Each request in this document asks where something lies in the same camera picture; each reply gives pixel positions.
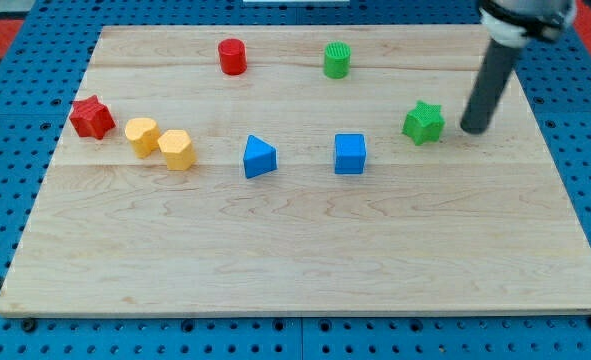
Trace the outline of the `robot arm end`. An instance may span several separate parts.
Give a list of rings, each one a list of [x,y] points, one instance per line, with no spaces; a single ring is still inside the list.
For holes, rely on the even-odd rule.
[[[481,24],[500,45],[557,42],[577,15],[575,0],[477,0]]]

